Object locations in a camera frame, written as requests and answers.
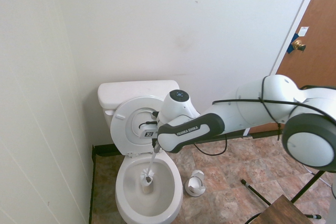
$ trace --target toilet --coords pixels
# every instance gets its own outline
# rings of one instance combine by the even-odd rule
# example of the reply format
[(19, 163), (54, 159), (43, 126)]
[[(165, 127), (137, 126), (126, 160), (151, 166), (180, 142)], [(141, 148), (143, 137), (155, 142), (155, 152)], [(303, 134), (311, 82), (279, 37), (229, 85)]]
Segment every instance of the toilet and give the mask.
[(118, 171), (115, 200), (128, 224), (168, 224), (180, 211), (183, 185), (179, 170), (160, 150), (152, 165), (153, 191), (144, 194), (140, 174), (152, 157), (152, 140), (138, 137), (139, 125), (154, 121), (166, 95), (179, 85), (175, 81), (130, 81), (103, 83), (98, 89), (112, 140), (125, 156)]

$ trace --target brass door knob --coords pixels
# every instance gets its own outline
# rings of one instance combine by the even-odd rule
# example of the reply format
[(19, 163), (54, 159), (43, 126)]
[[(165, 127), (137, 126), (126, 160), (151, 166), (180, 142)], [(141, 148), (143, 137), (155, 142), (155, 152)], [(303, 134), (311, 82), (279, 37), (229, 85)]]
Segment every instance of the brass door knob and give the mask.
[(306, 46), (304, 44), (302, 44), (302, 41), (301, 40), (297, 40), (297, 41), (294, 41), (292, 43), (292, 46), (295, 50), (299, 50), (299, 51), (304, 51)]

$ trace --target white wall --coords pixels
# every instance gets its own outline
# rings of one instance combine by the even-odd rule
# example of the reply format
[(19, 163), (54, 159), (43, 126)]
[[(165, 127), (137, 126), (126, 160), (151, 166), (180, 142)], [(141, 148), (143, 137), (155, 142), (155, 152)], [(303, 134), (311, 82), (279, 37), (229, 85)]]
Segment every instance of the white wall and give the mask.
[(94, 144), (111, 143), (99, 84), (173, 79), (202, 112), (270, 74), (301, 2), (60, 0)]
[(88, 223), (91, 143), (58, 0), (0, 0), (0, 223)]

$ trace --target door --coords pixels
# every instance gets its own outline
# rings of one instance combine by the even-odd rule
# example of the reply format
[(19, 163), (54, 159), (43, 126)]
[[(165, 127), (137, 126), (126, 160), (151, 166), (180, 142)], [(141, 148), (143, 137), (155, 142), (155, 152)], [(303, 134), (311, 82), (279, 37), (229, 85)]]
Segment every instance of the door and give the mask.
[[(311, 0), (296, 31), (308, 26), (304, 52), (286, 53), (277, 74), (290, 77), (299, 88), (304, 85), (336, 86), (336, 0)], [(250, 133), (276, 130), (275, 123), (250, 129)]]

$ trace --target brown floor tile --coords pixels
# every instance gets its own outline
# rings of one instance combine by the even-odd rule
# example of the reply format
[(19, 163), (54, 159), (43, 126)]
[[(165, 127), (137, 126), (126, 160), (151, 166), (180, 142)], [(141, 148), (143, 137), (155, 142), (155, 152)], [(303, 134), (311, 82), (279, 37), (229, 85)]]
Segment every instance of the brown floor tile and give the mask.
[[(302, 189), (302, 187), (305, 186), (305, 183), (300, 180), (299, 176), (281, 178), (277, 179), (277, 181), (284, 190), (285, 196), (289, 200), (292, 200), (293, 197)], [(314, 200), (314, 197), (309, 191), (307, 191), (298, 199), (297, 202), (301, 203), (310, 200)]]
[(251, 142), (261, 157), (271, 157), (280, 154), (271, 137), (258, 138), (251, 140)]
[(205, 175), (204, 185), (208, 193), (230, 188), (230, 185), (225, 179), (223, 170), (220, 167), (208, 167), (204, 169), (203, 172)]
[(235, 153), (240, 160), (249, 161), (260, 158), (258, 151), (255, 149), (251, 141), (238, 142), (231, 145), (233, 153)]
[[(177, 154), (169, 154), (180, 171), (182, 182), (191, 176), (193, 170), (200, 168), (205, 173), (207, 188), (205, 194), (197, 198), (184, 194), (182, 209), (173, 224), (244, 224), (251, 215), (245, 214), (258, 209), (253, 202), (256, 200), (257, 206), (262, 203), (240, 183), (241, 179), (252, 184), (271, 202), (284, 191), (283, 188), (287, 189), (288, 195), (299, 191), (311, 175), (306, 174), (306, 170), (290, 158), (282, 147), (282, 142), (277, 142), (276, 139), (274, 136), (258, 140), (228, 140), (226, 153), (210, 158), (197, 151), (193, 145), (183, 147)], [(202, 150), (218, 153), (224, 149), (225, 141), (199, 146)], [(118, 213), (114, 192), (115, 180), (123, 159), (124, 156), (121, 155), (96, 157), (92, 224), (125, 223)], [(284, 178), (275, 180), (275, 176)], [(325, 173), (322, 178), (332, 183), (333, 174)], [(313, 214), (316, 214), (318, 211), (326, 217), (330, 191), (321, 183), (317, 182), (303, 195), (302, 199), (305, 201), (297, 202), (296, 205), (303, 213), (311, 214), (315, 211)], [(312, 222), (324, 224), (325, 220)]]
[(182, 208), (186, 224), (215, 223), (212, 209), (205, 195), (197, 198), (185, 196)]
[(241, 162), (242, 159), (232, 150), (232, 145), (227, 145), (226, 152), (220, 156), (217, 156), (218, 161), (221, 165), (228, 165), (233, 163)]
[(119, 212), (111, 212), (109, 214), (92, 214), (92, 224), (126, 224)]
[(319, 203), (316, 200), (295, 203), (294, 204), (304, 215), (321, 215), (323, 219), (326, 216), (323, 215), (322, 209), (319, 207)]
[(317, 200), (317, 203), (320, 206), (320, 209), (322, 210), (322, 214), (324, 217), (327, 217), (329, 213), (330, 201), (331, 201), (331, 197), (322, 198), (322, 199)]
[(93, 210), (94, 214), (108, 214), (118, 211), (114, 185), (94, 185)]
[(251, 216), (244, 216), (244, 217), (240, 217), (239, 219), (223, 222), (221, 224), (244, 224), (251, 217), (252, 217), (252, 215)]
[(114, 184), (124, 156), (96, 156), (96, 174), (94, 183), (97, 185)]
[[(309, 180), (312, 179), (313, 175), (310, 173), (301, 174), (298, 176), (299, 179), (304, 183), (308, 183)], [(327, 186), (321, 180), (316, 181), (309, 189), (310, 192), (315, 199), (330, 197), (332, 195), (331, 188)]]
[(229, 183), (231, 188), (242, 186), (242, 183), (240, 182), (242, 179), (249, 184), (253, 183), (250, 175), (247, 173), (244, 162), (222, 165), (221, 168), (224, 172), (226, 181)]
[(281, 155), (263, 158), (262, 160), (276, 178), (284, 178), (300, 174), (300, 172), (293, 169)]
[(246, 171), (250, 175), (254, 184), (274, 180), (272, 172), (265, 165), (262, 158), (245, 162)]
[(190, 178), (192, 171), (196, 169), (192, 150), (181, 150), (179, 153), (168, 153), (168, 155), (176, 164), (182, 183), (185, 183)]
[(272, 141), (272, 143), (274, 144), (275, 148), (277, 149), (277, 151), (283, 155), (286, 154), (287, 152), (285, 151), (285, 149), (283, 148), (282, 145), (282, 137), (280, 136), (280, 140), (278, 140), (278, 136), (270, 136), (270, 139)]
[(231, 189), (215, 191), (207, 196), (217, 222), (205, 223), (221, 223), (242, 217), (240, 205)]
[(185, 224), (185, 219), (184, 219), (184, 214), (183, 214), (183, 209), (181, 207), (180, 212), (176, 216), (175, 220), (171, 224)]
[(266, 209), (262, 201), (245, 186), (233, 188), (232, 192), (238, 201), (242, 216), (255, 215)]
[(329, 185), (332, 185), (335, 173), (324, 173), (321, 178), (323, 178)]
[(304, 166), (289, 156), (287, 153), (283, 154), (282, 156), (293, 170), (297, 170), (300, 174), (307, 173), (307, 170), (304, 168)]
[[(221, 151), (220, 148), (217, 148), (217, 147), (216, 148), (203, 148), (201, 150), (205, 153), (211, 153), (211, 154), (216, 154), (216, 153), (219, 153)], [(192, 149), (191, 151), (193, 153), (194, 162), (195, 162), (195, 165), (196, 165), (197, 169), (202, 170), (205, 167), (212, 167), (212, 166), (218, 166), (219, 165), (219, 161), (217, 159), (217, 156), (205, 155), (197, 149)]]
[(271, 180), (259, 184), (254, 184), (253, 188), (264, 196), (271, 204), (276, 201), (281, 195), (285, 195), (282, 187), (276, 180)]

